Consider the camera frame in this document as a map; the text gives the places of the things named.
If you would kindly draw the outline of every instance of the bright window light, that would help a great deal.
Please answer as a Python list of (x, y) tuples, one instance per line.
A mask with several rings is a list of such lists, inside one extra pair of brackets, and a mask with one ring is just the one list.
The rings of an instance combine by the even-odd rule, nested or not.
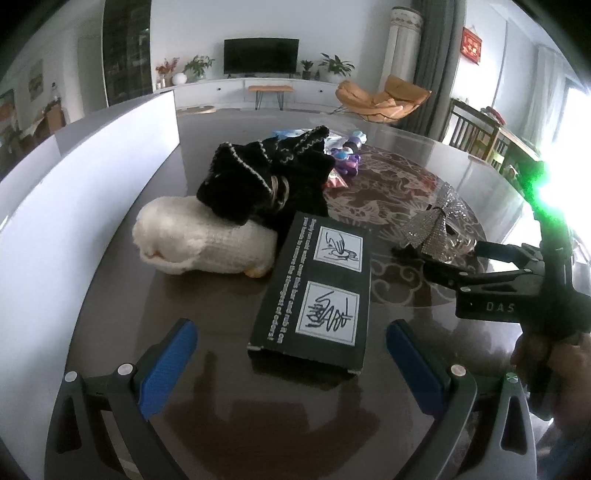
[(540, 195), (548, 205), (559, 207), (568, 224), (591, 246), (591, 97), (570, 87), (562, 120), (551, 146), (542, 152), (550, 168), (550, 183)]

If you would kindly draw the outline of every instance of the orange lounge chair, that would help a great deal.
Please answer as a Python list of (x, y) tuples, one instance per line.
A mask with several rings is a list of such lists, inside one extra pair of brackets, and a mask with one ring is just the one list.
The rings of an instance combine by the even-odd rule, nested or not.
[(384, 91), (368, 94), (361, 87), (345, 80), (336, 89), (336, 97), (343, 106), (369, 122), (387, 124), (414, 112), (431, 92), (390, 75)]

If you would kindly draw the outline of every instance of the black box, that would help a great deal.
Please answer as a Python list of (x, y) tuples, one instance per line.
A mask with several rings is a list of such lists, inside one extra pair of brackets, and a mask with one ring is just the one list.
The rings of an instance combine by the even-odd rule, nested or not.
[(370, 231), (298, 212), (248, 349), (361, 373), (369, 313)]

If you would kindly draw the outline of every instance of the purple toy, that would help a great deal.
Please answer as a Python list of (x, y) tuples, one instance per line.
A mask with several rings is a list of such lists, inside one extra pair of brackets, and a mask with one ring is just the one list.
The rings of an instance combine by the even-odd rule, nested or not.
[(358, 154), (361, 145), (367, 137), (363, 132), (355, 131), (343, 144), (343, 148), (333, 148), (330, 154), (335, 158), (335, 169), (341, 175), (356, 176), (358, 173), (361, 155)]

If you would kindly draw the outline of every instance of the white curtain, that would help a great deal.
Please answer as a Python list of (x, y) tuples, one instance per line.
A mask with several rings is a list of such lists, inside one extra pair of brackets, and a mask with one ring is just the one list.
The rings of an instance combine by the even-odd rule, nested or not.
[(552, 143), (564, 98), (567, 63), (554, 50), (538, 45), (537, 68), (524, 138), (544, 152)]

